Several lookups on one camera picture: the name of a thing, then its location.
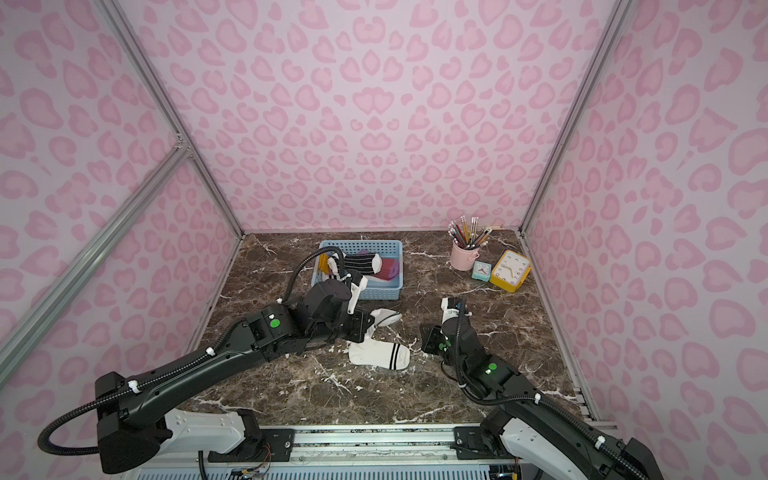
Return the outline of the white sock with black bands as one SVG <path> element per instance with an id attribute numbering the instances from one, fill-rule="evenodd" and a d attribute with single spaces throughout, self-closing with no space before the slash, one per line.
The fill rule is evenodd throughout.
<path id="1" fill-rule="evenodd" d="M 400 312 L 386 308 L 375 309 L 369 313 L 368 320 L 370 325 L 366 331 L 366 336 L 372 337 L 378 328 L 389 326 L 401 319 L 402 314 Z"/>

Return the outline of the black striped sock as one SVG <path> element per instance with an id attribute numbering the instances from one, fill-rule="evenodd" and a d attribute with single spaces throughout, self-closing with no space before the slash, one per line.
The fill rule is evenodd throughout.
<path id="1" fill-rule="evenodd" d="M 383 259 L 376 253 L 358 253 L 344 256 L 347 270 L 354 270 L 362 275 L 376 275 L 383 267 Z"/>

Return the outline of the maroon purple sock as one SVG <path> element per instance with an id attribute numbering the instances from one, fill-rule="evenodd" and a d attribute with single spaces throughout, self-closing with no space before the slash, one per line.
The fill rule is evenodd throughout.
<path id="1" fill-rule="evenodd" d="M 374 277 L 382 281 L 391 281 L 399 276 L 400 270 L 400 261 L 398 259 L 383 258 L 381 269 L 374 275 Z"/>

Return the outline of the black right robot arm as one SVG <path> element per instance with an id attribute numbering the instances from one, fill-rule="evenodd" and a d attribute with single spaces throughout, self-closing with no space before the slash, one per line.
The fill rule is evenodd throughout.
<path id="1" fill-rule="evenodd" d="M 451 368 L 462 394 L 491 412 L 480 451 L 521 458 L 553 479 L 661 479 L 651 450 L 622 441 L 552 400 L 512 364 L 488 353 L 466 318 L 420 326 L 422 351 Z"/>

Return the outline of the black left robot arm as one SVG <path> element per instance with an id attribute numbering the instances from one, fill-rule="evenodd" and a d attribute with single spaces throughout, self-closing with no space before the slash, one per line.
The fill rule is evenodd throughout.
<path id="1" fill-rule="evenodd" d="M 176 438 L 166 416 L 198 393 L 285 355 L 338 339 L 361 341 L 373 323 L 357 306 L 367 283 L 352 276 L 317 283 L 294 305 L 276 303 L 235 321 L 208 347 L 133 377 L 106 374 L 96 383 L 95 400 L 53 420 L 37 445 L 52 455 L 96 455 L 107 474 L 136 468 Z M 91 411 L 97 414 L 96 445 L 52 441 L 56 430 Z"/>

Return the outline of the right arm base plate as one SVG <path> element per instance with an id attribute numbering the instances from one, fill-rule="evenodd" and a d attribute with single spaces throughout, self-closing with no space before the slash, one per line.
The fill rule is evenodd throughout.
<path id="1" fill-rule="evenodd" d="M 478 425 L 453 428 L 454 442 L 451 449 L 459 460 L 520 460 L 503 445 L 501 435 L 514 416 L 498 411 L 486 417 Z"/>

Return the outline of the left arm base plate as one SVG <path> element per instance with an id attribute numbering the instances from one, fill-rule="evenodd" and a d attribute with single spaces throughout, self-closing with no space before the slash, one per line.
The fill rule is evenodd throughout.
<path id="1" fill-rule="evenodd" d="M 293 450 L 296 430 L 292 428 L 262 428 L 252 410 L 238 409 L 238 419 L 244 439 L 226 453 L 209 452 L 209 463 L 246 463 L 263 461 L 288 462 Z"/>

